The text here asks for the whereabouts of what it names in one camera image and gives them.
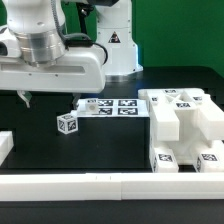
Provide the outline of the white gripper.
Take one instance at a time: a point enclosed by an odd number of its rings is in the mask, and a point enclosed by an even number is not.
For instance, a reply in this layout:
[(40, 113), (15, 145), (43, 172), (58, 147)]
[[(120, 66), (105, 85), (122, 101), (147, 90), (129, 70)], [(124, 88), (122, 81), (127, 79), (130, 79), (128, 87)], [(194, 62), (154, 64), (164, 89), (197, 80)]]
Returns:
[(55, 65), (32, 67), (19, 58), (0, 57), (0, 90), (16, 90), (30, 107), (37, 92), (73, 93), (72, 108), (77, 110), (81, 93), (99, 93), (105, 87), (104, 50), (100, 47), (74, 47)]

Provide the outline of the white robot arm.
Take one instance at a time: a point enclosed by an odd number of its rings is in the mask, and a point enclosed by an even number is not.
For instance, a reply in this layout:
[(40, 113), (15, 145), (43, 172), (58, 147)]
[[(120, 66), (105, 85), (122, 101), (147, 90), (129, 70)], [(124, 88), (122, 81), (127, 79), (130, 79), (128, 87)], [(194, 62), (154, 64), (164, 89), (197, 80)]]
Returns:
[(99, 93), (105, 87), (105, 47), (85, 33), (65, 34), (62, 0), (2, 0), (0, 90), (29, 103), (34, 92)]

